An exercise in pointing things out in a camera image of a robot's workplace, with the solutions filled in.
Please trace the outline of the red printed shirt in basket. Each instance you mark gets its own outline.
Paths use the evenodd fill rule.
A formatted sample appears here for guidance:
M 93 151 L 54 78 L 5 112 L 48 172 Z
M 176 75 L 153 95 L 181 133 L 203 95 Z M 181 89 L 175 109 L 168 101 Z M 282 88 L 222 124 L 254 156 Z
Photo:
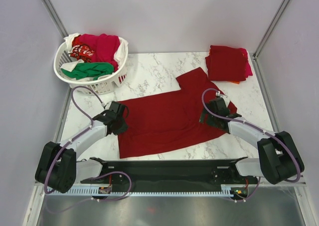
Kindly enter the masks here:
M 86 63 L 91 63 L 95 51 L 87 44 L 82 43 L 80 41 L 80 36 L 81 35 L 75 37 L 72 41 L 72 47 L 69 56 L 77 60 L 83 60 Z

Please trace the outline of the folded dark red shirt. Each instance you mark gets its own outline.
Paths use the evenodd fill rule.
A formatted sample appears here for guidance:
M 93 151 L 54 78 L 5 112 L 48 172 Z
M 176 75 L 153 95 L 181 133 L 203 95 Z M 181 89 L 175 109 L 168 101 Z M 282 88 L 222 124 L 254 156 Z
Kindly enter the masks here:
M 246 80 L 246 59 L 242 48 L 211 45 L 205 62 L 210 81 Z

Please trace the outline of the aluminium rail bars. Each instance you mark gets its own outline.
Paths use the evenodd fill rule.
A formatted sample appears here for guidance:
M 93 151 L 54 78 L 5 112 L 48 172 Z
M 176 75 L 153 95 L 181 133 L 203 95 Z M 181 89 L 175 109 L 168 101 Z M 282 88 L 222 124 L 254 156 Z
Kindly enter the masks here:
M 33 182 L 34 185 L 39 186 L 42 185 L 42 183 L 39 183 L 38 181 Z M 75 183 L 73 186 L 88 186 L 89 184 L 81 184 L 81 183 Z M 266 181 L 265 178 L 261 178 L 260 181 L 260 187 L 283 187 L 283 186 L 288 186 L 288 187 L 303 187 L 306 185 L 305 178 L 303 175 L 301 175 L 301 178 L 298 182 L 292 183 L 292 182 L 287 182 L 287 181 L 282 181 L 278 184 L 271 184 L 268 181 Z

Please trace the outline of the green shirt in basket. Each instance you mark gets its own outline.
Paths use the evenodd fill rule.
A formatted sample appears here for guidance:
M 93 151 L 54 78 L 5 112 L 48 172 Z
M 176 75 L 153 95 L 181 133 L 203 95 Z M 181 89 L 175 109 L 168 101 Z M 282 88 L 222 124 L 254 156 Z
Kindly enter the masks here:
M 63 64 L 60 70 L 68 78 L 77 81 L 82 79 L 93 81 L 112 75 L 114 73 L 114 66 L 107 62 L 73 62 Z

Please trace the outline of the right aluminium table rail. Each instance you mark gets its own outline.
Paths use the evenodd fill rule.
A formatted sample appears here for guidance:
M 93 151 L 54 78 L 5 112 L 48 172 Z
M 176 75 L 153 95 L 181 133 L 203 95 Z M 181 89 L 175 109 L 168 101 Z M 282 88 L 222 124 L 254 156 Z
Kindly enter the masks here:
M 269 115 L 270 118 L 270 122 L 272 125 L 272 128 L 276 131 L 276 132 L 281 132 L 283 131 L 282 127 L 280 126 L 277 114 L 275 112 L 275 108 L 266 84 L 266 79 L 263 75 L 262 72 L 262 68 L 261 68 L 261 64 L 259 63 L 257 57 L 255 56 L 255 54 L 250 53 L 250 58 L 252 60 L 252 64 L 253 64 L 253 68 L 255 71 L 255 75 L 257 77 L 257 81 L 263 96 L 263 100 L 265 102 L 265 106 L 267 109 L 267 113 Z

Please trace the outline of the folded pink shirt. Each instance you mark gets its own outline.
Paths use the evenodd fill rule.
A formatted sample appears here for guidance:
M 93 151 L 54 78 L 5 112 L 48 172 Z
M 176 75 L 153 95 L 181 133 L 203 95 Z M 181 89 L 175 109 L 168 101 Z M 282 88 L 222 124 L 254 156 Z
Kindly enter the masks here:
M 243 55 L 246 59 L 245 78 L 248 78 L 249 76 L 253 76 L 253 73 L 252 73 L 251 65 L 249 63 L 249 57 L 248 57 L 247 50 L 242 49 L 242 52 L 243 52 Z

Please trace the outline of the white laundry basket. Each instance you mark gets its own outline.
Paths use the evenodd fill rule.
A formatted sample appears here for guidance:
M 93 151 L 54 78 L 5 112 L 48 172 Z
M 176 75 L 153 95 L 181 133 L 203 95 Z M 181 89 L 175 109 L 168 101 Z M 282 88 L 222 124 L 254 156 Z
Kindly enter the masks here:
M 112 92 L 127 78 L 128 45 L 117 35 L 70 34 L 56 52 L 54 73 L 71 88 L 86 86 L 97 94 Z

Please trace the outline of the dark red t shirt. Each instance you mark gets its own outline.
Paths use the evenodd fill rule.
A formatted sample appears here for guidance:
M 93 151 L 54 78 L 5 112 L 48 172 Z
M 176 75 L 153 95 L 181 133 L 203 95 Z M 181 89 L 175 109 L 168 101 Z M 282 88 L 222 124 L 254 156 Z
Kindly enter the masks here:
M 120 158 L 165 153 L 204 143 L 225 134 L 200 123 L 203 103 L 216 97 L 217 86 L 202 68 L 177 77 L 180 90 L 124 100 L 128 129 L 118 136 Z

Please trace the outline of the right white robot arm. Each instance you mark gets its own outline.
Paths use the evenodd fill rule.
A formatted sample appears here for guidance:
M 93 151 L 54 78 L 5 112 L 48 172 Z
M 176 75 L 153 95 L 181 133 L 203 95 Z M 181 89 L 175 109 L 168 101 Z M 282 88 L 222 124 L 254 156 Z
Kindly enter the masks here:
M 258 150 L 256 158 L 243 157 L 229 164 L 228 177 L 232 182 L 239 183 L 246 177 L 265 178 L 273 185 L 300 180 L 305 167 L 288 132 L 268 131 L 231 113 L 221 97 L 203 103 L 199 121 L 239 137 Z

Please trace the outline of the right aluminium frame post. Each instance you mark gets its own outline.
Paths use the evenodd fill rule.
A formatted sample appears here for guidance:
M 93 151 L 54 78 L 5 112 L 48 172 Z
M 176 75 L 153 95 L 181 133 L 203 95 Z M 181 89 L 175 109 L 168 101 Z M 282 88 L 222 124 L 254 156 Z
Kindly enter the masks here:
M 280 19 L 284 15 L 285 11 L 287 10 L 290 2 L 292 0 L 282 0 L 279 8 L 277 9 L 274 17 L 272 18 L 265 34 L 263 35 L 260 43 L 258 44 L 255 52 L 253 53 L 254 58 L 258 58 L 258 56 L 261 54 L 263 48 L 265 47 L 266 43 L 268 42 L 270 36 L 272 35 L 273 31 L 275 30 L 276 26 L 278 25 Z

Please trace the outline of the left aluminium frame post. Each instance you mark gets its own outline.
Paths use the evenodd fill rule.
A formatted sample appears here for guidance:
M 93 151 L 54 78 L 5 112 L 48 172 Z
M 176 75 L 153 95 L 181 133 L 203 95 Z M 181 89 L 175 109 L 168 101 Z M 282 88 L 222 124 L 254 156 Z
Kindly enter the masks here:
M 59 33 L 61 34 L 62 37 L 66 37 L 68 35 L 68 31 L 65 28 L 61 18 L 59 17 L 59 14 L 57 10 L 55 9 L 53 3 L 51 0 L 41 0 L 44 7 L 48 11 L 51 19 L 53 20 L 55 26 L 57 27 Z

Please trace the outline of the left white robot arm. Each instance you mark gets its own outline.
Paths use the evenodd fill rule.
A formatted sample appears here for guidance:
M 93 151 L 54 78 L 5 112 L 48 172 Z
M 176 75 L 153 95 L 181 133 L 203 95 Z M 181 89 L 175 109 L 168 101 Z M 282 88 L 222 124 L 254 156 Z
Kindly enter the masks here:
M 35 180 L 44 185 L 45 193 L 66 193 L 75 183 L 90 178 L 106 182 L 110 175 L 107 168 L 96 160 L 78 162 L 78 158 L 106 136 L 124 133 L 128 114 L 126 105 L 112 101 L 108 109 L 90 118 L 89 125 L 69 139 L 46 143 L 35 172 Z

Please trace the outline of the white shirt in basket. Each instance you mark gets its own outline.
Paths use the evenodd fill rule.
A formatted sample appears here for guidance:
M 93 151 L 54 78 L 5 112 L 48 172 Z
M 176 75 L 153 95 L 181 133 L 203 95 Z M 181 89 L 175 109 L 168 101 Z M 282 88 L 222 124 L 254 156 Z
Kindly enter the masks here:
M 67 37 L 64 38 L 64 41 L 66 43 L 66 49 L 68 54 L 71 52 L 71 47 L 72 47 L 72 41 L 74 40 L 75 37 L 82 35 L 79 33 L 74 33 L 74 34 L 70 34 Z M 128 42 L 122 38 L 119 37 L 120 40 L 120 46 L 118 48 L 118 50 L 116 51 L 115 55 L 114 55 L 114 59 L 117 61 L 118 63 L 118 68 L 122 65 L 124 59 L 125 59 L 125 55 L 126 55 L 126 49 L 128 47 Z

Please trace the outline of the aluminium frame post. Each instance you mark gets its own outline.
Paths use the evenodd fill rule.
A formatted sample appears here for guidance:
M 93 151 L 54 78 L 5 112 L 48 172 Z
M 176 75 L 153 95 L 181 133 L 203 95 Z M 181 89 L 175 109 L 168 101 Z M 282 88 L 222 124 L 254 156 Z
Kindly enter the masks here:
M 53 3 L 51 0 L 41 0 L 44 7 L 48 11 L 51 19 L 53 20 L 55 26 L 57 27 L 59 33 L 61 34 L 62 37 L 66 37 L 68 35 L 68 31 L 65 28 L 61 18 L 59 17 L 59 14 L 57 10 L 55 9 Z
M 278 25 L 280 19 L 284 15 L 285 11 L 287 10 L 290 2 L 292 0 L 282 0 L 279 8 L 277 9 L 274 17 L 272 18 L 265 34 L 263 35 L 260 43 L 258 44 L 255 52 L 253 53 L 254 58 L 258 58 L 258 56 L 261 54 L 263 48 L 265 47 L 266 43 L 268 42 L 270 36 L 272 35 L 273 31 L 275 30 L 276 26 Z

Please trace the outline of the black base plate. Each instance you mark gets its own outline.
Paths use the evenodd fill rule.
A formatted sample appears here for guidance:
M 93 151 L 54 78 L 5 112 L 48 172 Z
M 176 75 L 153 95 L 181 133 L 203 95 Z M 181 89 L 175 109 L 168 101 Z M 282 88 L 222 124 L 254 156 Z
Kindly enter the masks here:
M 111 183 L 116 192 L 217 191 L 222 185 L 252 185 L 256 177 L 233 177 L 232 160 L 102 161 L 100 179 L 83 183 Z

